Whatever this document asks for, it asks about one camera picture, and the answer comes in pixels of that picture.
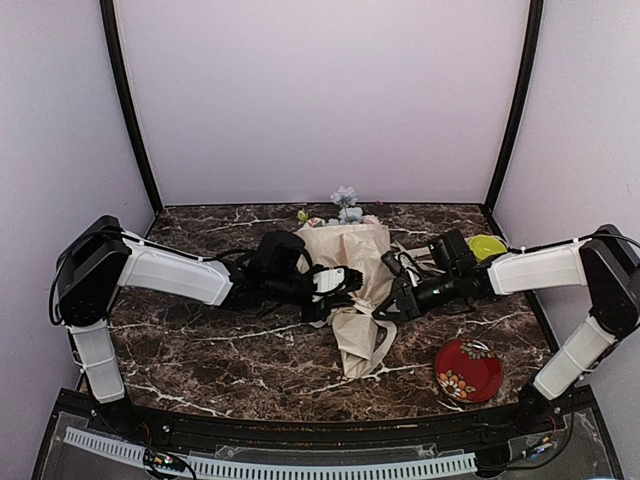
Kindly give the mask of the white printed ribbon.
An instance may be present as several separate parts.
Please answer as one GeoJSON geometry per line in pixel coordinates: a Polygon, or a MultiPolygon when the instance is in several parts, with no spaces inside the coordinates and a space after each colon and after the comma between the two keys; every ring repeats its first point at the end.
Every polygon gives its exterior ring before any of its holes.
{"type": "Polygon", "coordinates": [[[312,258],[324,266],[347,266],[363,274],[363,286],[350,295],[355,304],[339,307],[329,316],[341,358],[343,375],[357,379],[372,373],[391,350],[398,328],[390,320],[376,320],[373,311],[391,293],[393,275],[381,257],[398,252],[387,238],[376,239],[371,232],[355,233],[314,241],[312,258]]]}

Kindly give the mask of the pink fake rose stem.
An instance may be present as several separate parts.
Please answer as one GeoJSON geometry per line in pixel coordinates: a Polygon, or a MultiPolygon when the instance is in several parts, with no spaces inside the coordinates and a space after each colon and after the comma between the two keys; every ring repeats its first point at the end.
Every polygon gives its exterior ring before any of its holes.
{"type": "Polygon", "coordinates": [[[381,225],[381,221],[375,215],[364,215],[362,217],[362,223],[370,225],[381,225]]]}

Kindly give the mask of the blue fake flower stem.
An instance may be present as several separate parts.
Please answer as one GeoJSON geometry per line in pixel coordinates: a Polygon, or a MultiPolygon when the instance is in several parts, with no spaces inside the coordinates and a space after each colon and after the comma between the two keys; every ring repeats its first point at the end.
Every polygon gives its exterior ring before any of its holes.
{"type": "Polygon", "coordinates": [[[363,218],[363,210],[357,205],[356,190],[351,186],[340,186],[331,195],[330,200],[339,207],[338,223],[359,224],[363,218]]]}

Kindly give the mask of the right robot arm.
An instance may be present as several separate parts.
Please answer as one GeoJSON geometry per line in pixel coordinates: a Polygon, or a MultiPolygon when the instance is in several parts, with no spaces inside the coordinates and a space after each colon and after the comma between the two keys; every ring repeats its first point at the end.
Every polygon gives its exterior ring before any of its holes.
{"type": "Polygon", "coordinates": [[[510,413],[521,434],[549,416],[551,402],[592,372],[639,328],[639,243],[605,224],[585,236],[477,259],[463,234],[452,229],[429,240],[439,274],[424,278],[392,252],[382,261],[392,272],[390,293],[374,310],[378,320],[409,321],[455,300],[480,300],[534,292],[554,321],[569,313],[562,344],[520,394],[510,413]]]}

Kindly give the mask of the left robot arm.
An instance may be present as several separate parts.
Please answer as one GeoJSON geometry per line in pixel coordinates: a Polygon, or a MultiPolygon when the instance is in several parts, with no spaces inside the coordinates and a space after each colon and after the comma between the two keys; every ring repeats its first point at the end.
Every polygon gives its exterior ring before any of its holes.
{"type": "Polygon", "coordinates": [[[142,238],[103,216],[58,257],[48,316],[66,329],[92,396],[103,405],[103,421],[120,436],[131,436],[141,427],[141,415],[125,401],[109,331],[121,292],[154,292],[226,311],[294,305],[314,322],[328,315],[330,299],[345,290],[347,277],[343,266],[314,261],[305,242],[290,232],[271,231],[255,247],[199,256],[142,238]]]}

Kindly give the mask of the red floral plate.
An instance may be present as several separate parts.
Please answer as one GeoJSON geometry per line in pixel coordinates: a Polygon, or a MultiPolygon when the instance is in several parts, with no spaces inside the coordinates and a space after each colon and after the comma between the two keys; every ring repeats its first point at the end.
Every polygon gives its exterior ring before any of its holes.
{"type": "Polygon", "coordinates": [[[454,339],[436,353],[435,379],[441,391],[463,404],[482,404],[500,390],[504,371],[501,360],[485,343],[454,339]]]}

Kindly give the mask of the yellow-green cup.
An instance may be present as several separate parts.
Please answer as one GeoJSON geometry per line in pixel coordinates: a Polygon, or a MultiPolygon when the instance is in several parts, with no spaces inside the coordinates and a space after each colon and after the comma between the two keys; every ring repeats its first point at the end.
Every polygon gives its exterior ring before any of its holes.
{"type": "Polygon", "coordinates": [[[468,245],[478,262],[507,252],[504,242],[496,236],[476,235],[469,239],[468,245]]]}

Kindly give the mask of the black front table rail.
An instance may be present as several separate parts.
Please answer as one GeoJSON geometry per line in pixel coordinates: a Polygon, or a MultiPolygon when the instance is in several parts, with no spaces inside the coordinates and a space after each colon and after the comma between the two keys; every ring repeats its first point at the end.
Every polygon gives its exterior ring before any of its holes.
{"type": "Polygon", "coordinates": [[[285,450],[346,450],[434,444],[439,450],[503,447],[523,434],[514,404],[463,413],[364,422],[275,422],[214,418],[149,407],[130,409],[128,438],[186,453],[224,445],[285,450]]]}

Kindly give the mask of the left black frame post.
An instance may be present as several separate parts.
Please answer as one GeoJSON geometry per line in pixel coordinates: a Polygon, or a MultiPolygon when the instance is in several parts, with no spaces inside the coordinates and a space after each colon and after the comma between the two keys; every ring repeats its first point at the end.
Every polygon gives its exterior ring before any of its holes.
{"type": "Polygon", "coordinates": [[[151,163],[138,121],[136,107],[134,105],[134,98],[125,65],[124,49],[118,27],[116,2],[112,0],[100,0],[99,7],[112,76],[126,132],[147,200],[151,206],[153,214],[158,216],[164,210],[164,205],[152,172],[151,163]]]}

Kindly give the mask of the black frame post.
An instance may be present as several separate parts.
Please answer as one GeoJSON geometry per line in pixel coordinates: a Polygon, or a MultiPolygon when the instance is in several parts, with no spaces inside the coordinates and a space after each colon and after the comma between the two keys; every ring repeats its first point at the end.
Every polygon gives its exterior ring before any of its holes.
{"type": "Polygon", "coordinates": [[[493,175],[483,203],[483,208],[489,216],[493,215],[497,206],[518,136],[534,69],[543,11],[543,0],[531,0],[529,2],[521,58],[519,61],[511,106],[493,175]]]}
{"type": "Polygon", "coordinates": [[[118,27],[116,2],[112,0],[100,0],[99,7],[112,76],[126,132],[147,200],[151,206],[153,214],[158,216],[164,210],[164,205],[152,172],[151,163],[138,121],[136,107],[134,105],[134,98],[125,65],[124,49],[118,27]]]}

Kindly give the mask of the right black frame post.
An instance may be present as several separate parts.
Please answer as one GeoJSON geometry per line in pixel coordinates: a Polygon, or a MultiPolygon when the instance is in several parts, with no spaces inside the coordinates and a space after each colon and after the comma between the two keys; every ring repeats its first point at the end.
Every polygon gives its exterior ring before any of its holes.
{"type": "Polygon", "coordinates": [[[543,0],[531,0],[529,2],[521,58],[519,61],[511,106],[493,175],[483,203],[483,208],[489,216],[493,215],[497,206],[518,136],[534,69],[543,11],[543,0]]]}

